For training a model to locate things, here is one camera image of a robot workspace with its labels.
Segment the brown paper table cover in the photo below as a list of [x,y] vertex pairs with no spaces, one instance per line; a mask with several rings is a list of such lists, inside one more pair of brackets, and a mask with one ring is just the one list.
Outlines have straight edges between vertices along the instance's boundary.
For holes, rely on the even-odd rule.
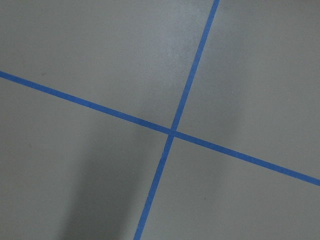
[[317,0],[3,0],[3,240],[317,240]]

